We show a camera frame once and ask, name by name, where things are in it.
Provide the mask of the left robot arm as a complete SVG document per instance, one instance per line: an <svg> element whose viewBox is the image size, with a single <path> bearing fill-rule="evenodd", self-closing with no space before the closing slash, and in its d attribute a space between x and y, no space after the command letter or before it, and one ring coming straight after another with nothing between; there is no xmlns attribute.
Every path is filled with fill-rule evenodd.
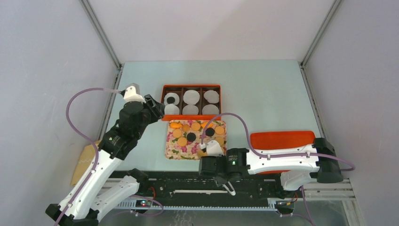
<svg viewBox="0 0 399 226"><path fill-rule="evenodd" d="M142 137L146 127L162 119L165 106L151 95L124 97L119 118L107 131L88 169L76 186L59 204L50 204L45 213L57 226L96 226L123 199L149 190L148 176L138 169L130 170L116 186L99 195L99 191L126 159Z"/></svg>

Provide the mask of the floral rectangular tray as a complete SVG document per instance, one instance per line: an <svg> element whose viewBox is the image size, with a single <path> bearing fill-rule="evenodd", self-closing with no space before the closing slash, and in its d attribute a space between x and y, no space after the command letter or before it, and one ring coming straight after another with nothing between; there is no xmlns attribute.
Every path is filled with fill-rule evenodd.
<svg viewBox="0 0 399 226"><path fill-rule="evenodd" d="M204 143L214 140L225 154L227 151L227 126L222 120L172 120L168 124L165 157L169 160L199 160L206 154L201 151L201 139Z"/></svg>

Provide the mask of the metal tongs white handle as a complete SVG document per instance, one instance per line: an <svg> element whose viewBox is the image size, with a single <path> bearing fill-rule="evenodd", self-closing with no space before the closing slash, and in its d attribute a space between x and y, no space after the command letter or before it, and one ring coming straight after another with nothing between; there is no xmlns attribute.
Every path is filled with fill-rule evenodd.
<svg viewBox="0 0 399 226"><path fill-rule="evenodd" d="M228 181L227 183L222 185L223 188L232 196L236 195L236 191L234 189L234 187L232 186L232 183L230 181Z"/></svg>

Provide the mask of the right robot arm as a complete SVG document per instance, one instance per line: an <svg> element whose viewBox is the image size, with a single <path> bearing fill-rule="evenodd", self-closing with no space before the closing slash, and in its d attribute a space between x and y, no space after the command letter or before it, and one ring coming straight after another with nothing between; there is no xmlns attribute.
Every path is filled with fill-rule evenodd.
<svg viewBox="0 0 399 226"><path fill-rule="evenodd" d="M265 150L232 148L222 151L216 140L199 144L204 153L200 157L199 175L212 178L231 194L232 181L263 172L279 173L274 192L285 197L309 182L339 183L343 176L333 146L324 138L314 139L312 144L289 148Z"/></svg>

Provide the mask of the orange cookie tin box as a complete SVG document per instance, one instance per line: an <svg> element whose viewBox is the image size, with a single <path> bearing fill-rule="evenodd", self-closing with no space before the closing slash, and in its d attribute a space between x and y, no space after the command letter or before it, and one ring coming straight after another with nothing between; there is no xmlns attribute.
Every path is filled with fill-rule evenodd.
<svg viewBox="0 0 399 226"><path fill-rule="evenodd" d="M167 84L162 88L163 121L209 120L222 113L218 84Z"/></svg>

